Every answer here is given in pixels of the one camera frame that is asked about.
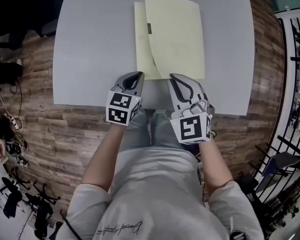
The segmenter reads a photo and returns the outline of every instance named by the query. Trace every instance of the t-shirt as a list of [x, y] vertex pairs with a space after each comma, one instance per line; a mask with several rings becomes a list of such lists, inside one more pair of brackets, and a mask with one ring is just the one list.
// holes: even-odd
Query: t-shirt
[[[109, 193], [79, 185], [67, 219], [83, 240], [228, 240], [240, 231], [264, 239], [254, 210], [238, 184], [202, 202], [198, 162], [189, 152], [146, 147], [120, 152]], [[64, 223], [57, 240], [76, 240]]]

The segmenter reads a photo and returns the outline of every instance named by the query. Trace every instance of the blue jeans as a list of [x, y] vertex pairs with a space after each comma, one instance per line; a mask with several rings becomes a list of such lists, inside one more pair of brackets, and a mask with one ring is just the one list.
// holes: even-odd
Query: blue jeans
[[133, 150], [145, 147], [165, 147], [184, 149], [178, 142], [170, 120], [162, 110], [156, 110], [151, 119], [151, 137], [148, 132], [146, 111], [140, 109], [132, 122], [126, 128], [119, 151]]

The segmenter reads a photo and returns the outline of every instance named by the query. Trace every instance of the gray tabletop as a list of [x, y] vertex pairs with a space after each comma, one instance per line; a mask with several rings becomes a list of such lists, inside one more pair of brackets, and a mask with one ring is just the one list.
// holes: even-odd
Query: gray tabletop
[[[191, 0], [201, 12], [204, 87], [216, 113], [246, 115], [254, 70], [249, 0]], [[135, 71], [134, 2], [64, 0], [54, 45], [55, 104], [105, 106], [117, 78]], [[142, 106], [172, 109], [166, 80], [147, 80]]]

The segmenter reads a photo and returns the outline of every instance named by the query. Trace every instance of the white cable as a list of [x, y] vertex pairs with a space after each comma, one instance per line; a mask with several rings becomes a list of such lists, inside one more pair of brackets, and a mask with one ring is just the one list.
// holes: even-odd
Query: white cable
[[0, 111], [4, 112], [4, 108], [5, 108], [6, 113], [11, 117], [11, 118], [9, 118], [11, 123], [12, 123], [13, 118], [14, 119], [19, 119], [21, 121], [21, 128], [19, 128], [19, 129], [16, 128], [16, 130], [22, 131], [24, 129], [24, 121], [22, 120], [22, 118], [20, 116], [13, 116], [12, 114], [10, 114], [7, 107], [6, 107], [6, 105], [5, 105], [5, 103], [4, 103], [4, 100], [2, 99], [1, 96], [0, 96], [0, 100], [2, 102], [2, 108], [0, 108]]

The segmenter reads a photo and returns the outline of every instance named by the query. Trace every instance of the black metal frame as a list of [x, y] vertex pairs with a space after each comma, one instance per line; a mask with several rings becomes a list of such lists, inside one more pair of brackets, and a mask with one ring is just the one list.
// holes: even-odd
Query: black metal frame
[[[293, 117], [293, 111], [294, 111], [294, 100], [295, 100], [295, 93], [296, 93], [296, 84], [297, 84], [297, 73], [299, 67], [298, 64], [300, 65], [300, 19], [297, 18], [296, 19], [297, 22], [297, 27], [299, 30], [299, 33], [297, 31], [297, 28], [294, 26], [293, 21], [290, 20], [291, 23], [291, 27], [292, 27], [292, 32], [293, 32], [293, 40], [294, 40], [294, 57], [290, 57], [291, 61], [295, 62], [295, 78], [294, 78], [294, 88], [293, 88], [293, 96], [292, 96], [292, 103], [291, 103], [291, 108], [290, 108], [290, 113], [289, 113], [289, 118], [288, 118], [288, 122], [286, 124], [286, 127], [284, 129], [284, 133], [283, 136], [278, 136], [278, 140], [280, 141], [279, 143], [279, 147], [278, 149], [274, 148], [271, 146], [271, 143], [273, 141], [273, 138], [275, 136], [275, 132], [278, 126], [278, 121], [279, 119], [277, 119], [274, 131], [272, 133], [272, 137], [269, 141], [269, 143], [267, 144], [266, 150], [261, 149], [260, 147], [256, 146], [256, 148], [263, 153], [263, 157], [262, 159], [259, 161], [259, 164], [257, 166], [253, 165], [250, 163], [251, 167], [255, 169], [254, 172], [254, 177], [256, 177], [257, 173], [262, 174], [263, 171], [261, 171], [261, 166], [262, 165], [267, 165], [269, 160], [270, 160], [270, 156], [268, 155], [268, 151], [270, 149], [274, 150], [276, 154], [278, 154], [281, 150], [282, 144], [287, 145], [287, 148], [285, 151], [288, 151], [289, 149], [293, 150], [292, 155], [296, 155], [296, 153], [299, 155], [300, 158], [300, 149], [298, 148], [299, 144], [300, 144], [300, 136], [299, 139], [297, 141], [297, 145], [292, 144], [292, 139], [295, 135], [296, 132], [296, 126], [293, 126], [293, 132], [292, 135], [290, 137], [290, 140], [285, 139], [286, 134], [287, 134], [287, 130], [288, 127], [290, 125], [290, 123], [292, 122], [292, 117]], [[287, 58], [287, 47], [286, 47], [286, 36], [285, 36], [285, 29], [284, 29], [284, 25], [283, 25], [283, 21], [281, 20], [281, 25], [282, 25], [282, 30], [283, 30], [283, 38], [284, 38], [284, 42], [285, 42], [285, 57]], [[285, 79], [284, 82], [286, 82], [286, 74], [287, 74], [287, 64], [285, 65]], [[280, 107], [280, 111], [279, 111], [279, 115], [281, 114], [281, 109], [282, 109], [282, 105], [283, 105], [283, 99], [284, 96], [281, 99], [281, 107]], [[298, 125], [298, 122], [300, 122], [300, 109], [296, 114], [296, 120], [295, 120], [295, 124]], [[277, 175], [280, 176], [279, 180], [276, 182], [276, 184], [274, 185], [273, 189], [270, 191], [270, 193], [265, 197], [263, 203], [269, 208], [269, 210], [271, 212], [266, 214], [266, 217], [264, 218], [269, 224], [275, 224], [277, 219], [280, 217], [279, 214], [280, 212], [283, 212], [283, 214], [288, 211], [290, 209], [290, 207], [295, 204], [295, 202], [297, 201], [297, 199], [300, 197], [300, 176], [298, 177], [298, 179], [293, 182], [289, 187], [287, 187], [288, 183], [291, 182], [291, 179], [293, 177], [293, 175], [295, 174], [296, 170], [299, 167], [297, 166], [289, 166], [286, 167], [285, 169], [280, 169], [277, 168], [273, 173], [272, 176], [269, 180], [268, 177], [264, 177], [262, 179], [262, 181], [259, 183], [258, 187], [255, 189], [255, 192], [258, 191], [258, 189], [260, 188], [260, 186], [262, 186], [262, 183], [264, 182], [264, 180], [269, 180], [269, 182], [266, 184], [266, 186], [264, 187], [264, 190], [261, 192], [260, 195], [258, 195], [258, 198], [260, 199], [261, 197], [264, 197], [263, 195], [265, 194], [266, 189], [269, 187], [269, 185], [273, 182], [274, 177]], [[270, 196], [272, 195], [272, 193], [274, 192], [275, 189], [277, 189], [280, 181], [283, 178], [289, 177], [288, 180], [286, 181], [286, 183], [284, 184], [284, 186], [282, 187], [282, 189], [279, 191], [279, 193], [274, 197], [274, 198], [270, 198]]]

